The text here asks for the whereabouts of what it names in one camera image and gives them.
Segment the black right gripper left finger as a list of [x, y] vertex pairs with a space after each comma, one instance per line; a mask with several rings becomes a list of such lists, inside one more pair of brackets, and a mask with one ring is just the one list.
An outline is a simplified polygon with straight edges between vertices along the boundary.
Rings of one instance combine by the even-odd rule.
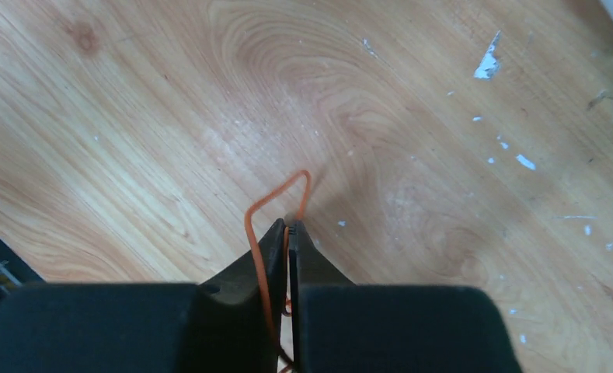
[[250, 253], [202, 284], [27, 284], [0, 301], [0, 372], [274, 372]]

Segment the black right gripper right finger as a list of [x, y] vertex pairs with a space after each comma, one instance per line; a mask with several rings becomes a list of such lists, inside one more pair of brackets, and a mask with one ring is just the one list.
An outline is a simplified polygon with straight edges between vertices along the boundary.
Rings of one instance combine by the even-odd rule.
[[288, 234], [299, 372], [519, 372], [507, 327], [482, 290], [355, 284], [301, 222]]

